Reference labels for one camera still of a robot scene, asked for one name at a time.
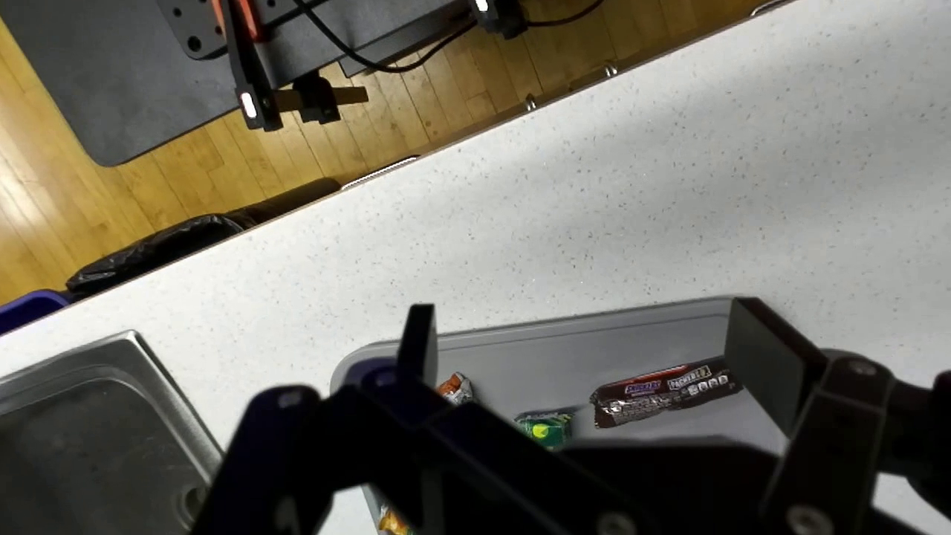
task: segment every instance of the stainless steel sink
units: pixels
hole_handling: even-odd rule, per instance
[[[2,535],[186,531],[216,462],[137,334],[0,381]]]

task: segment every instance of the wire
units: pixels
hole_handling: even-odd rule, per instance
[[[563,28],[563,25],[572,25],[572,20],[581,20],[587,19],[593,10],[601,10],[604,0],[590,0],[586,10],[566,16],[566,19],[553,19],[553,20],[525,20],[528,28]]]
[[[436,43],[434,47],[428,47],[416,62],[406,65],[385,65],[385,62],[375,62],[367,57],[361,57],[355,47],[349,47],[344,38],[338,38],[315,13],[311,7],[306,7],[302,0],[294,0],[296,10],[341,50],[348,53],[354,62],[372,68],[372,71],[390,71],[390,75],[403,75],[412,68],[421,68],[431,57],[436,57],[442,47],[448,47],[453,38],[465,37],[474,20],[462,20],[456,31],[452,31],[442,43]]]

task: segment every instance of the white countertop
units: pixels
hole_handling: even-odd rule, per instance
[[[757,294],[929,383],[951,367],[948,28],[942,0],[800,0],[2,337],[0,371],[134,328],[229,442],[259,390],[327,392],[418,300],[462,329]],[[878,505],[951,531],[896,481]]]

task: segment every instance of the black mat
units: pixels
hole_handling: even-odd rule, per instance
[[[361,47],[459,7],[456,0],[327,0],[317,13],[341,38]],[[235,111],[229,60],[189,60],[155,0],[0,0],[0,19],[83,148],[104,166]],[[302,19],[277,28],[269,38],[280,83],[338,57]]]

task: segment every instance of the black cable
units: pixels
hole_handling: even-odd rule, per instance
[[[572,25],[572,20],[581,20],[587,19],[593,10],[601,10],[604,0],[590,0],[586,10],[566,16],[566,19],[553,19],[553,20],[525,20],[528,28],[563,28],[563,25]]]
[[[456,31],[452,31],[442,43],[436,43],[431,50],[425,50],[416,62],[410,65],[385,65],[385,62],[375,62],[367,57],[361,57],[355,47],[349,47],[344,38],[338,38],[315,13],[311,7],[306,7],[302,0],[294,0],[296,10],[341,50],[348,53],[354,62],[372,68],[372,71],[390,71],[390,75],[403,75],[412,68],[421,68],[431,57],[436,57],[442,47],[448,47],[453,38],[465,37],[474,20],[462,20]]]

